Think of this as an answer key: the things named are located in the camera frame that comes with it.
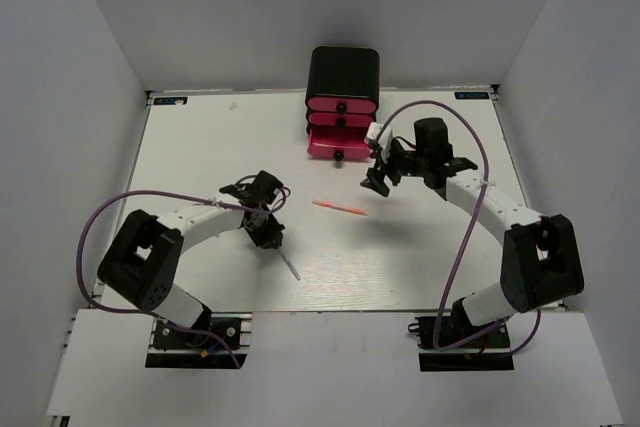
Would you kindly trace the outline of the orange highlighter pen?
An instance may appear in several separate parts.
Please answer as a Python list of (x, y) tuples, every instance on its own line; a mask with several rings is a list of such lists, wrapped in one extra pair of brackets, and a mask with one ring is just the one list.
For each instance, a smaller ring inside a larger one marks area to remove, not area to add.
[(327, 201), (321, 201), (321, 200), (313, 200), (312, 204), (318, 207), (322, 207), (322, 208), (327, 208), (327, 209), (331, 209), (331, 210), (335, 210), (335, 211), (339, 211), (339, 212), (344, 212), (344, 213), (349, 213), (349, 214), (353, 214), (353, 215), (358, 215), (358, 216), (368, 216), (369, 214), (362, 210), (362, 209), (358, 209), (355, 207), (347, 207), (347, 206), (343, 206), (343, 205), (338, 205), (335, 203), (331, 203), (331, 202), (327, 202)]

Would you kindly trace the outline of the blue thin pen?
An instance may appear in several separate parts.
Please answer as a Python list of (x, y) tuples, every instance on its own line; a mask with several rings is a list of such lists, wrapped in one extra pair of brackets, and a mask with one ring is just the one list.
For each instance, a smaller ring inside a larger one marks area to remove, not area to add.
[(299, 272), (297, 271), (296, 267), (294, 266), (294, 264), (292, 263), (292, 261), (289, 258), (289, 256), (284, 252), (283, 249), (279, 249), (279, 254), (280, 254), (280, 257), (282, 258), (283, 262), (287, 266), (288, 270), (291, 272), (291, 274), (296, 279), (296, 281), (299, 282), (301, 280), (301, 276), (300, 276)]

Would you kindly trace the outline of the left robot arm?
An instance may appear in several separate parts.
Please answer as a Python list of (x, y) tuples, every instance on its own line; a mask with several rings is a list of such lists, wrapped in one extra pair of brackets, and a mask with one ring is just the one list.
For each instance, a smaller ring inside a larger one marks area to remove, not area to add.
[(244, 230), (253, 244), (279, 249), (285, 226), (275, 213), (290, 190), (262, 170), (219, 189), (231, 203), (215, 197), (198, 198), (149, 191), (149, 196), (184, 200), (189, 206), (150, 214), (128, 214), (97, 269), (97, 278), (140, 312), (177, 326), (188, 345), (199, 346), (211, 334), (211, 309), (175, 283), (181, 256), (221, 234)]

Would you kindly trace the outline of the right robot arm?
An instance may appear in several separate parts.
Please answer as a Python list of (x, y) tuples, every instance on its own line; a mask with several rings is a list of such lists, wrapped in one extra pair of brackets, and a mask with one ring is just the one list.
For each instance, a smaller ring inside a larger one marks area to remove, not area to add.
[(500, 276), (494, 284), (455, 302), (451, 331), (461, 344), (484, 338), (488, 325), (583, 292), (585, 282), (575, 231), (561, 215), (545, 216), (491, 185), (472, 161), (457, 157), (440, 118), (414, 124), (415, 144), (379, 123), (365, 136), (375, 160), (362, 186), (388, 196), (404, 177), (416, 177), (443, 200), (467, 212), (501, 245)]

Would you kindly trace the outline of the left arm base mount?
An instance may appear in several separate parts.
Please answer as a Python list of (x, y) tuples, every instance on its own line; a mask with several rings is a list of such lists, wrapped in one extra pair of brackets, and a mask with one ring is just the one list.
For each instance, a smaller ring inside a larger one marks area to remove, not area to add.
[(176, 330), (166, 320), (152, 324), (145, 367), (151, 369), (235, 370), (249, 353), (251, 313), (214, 313), (210, 335)]

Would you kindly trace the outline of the pink top drawer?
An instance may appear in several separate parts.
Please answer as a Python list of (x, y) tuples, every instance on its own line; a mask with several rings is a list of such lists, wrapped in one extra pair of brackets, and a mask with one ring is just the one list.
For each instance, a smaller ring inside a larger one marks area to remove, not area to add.
[(306, 101), (309, 109), (316, 112), (349, 113), (365, 115), (374, 113), (378, 104), (368, 98), (315, 96)]

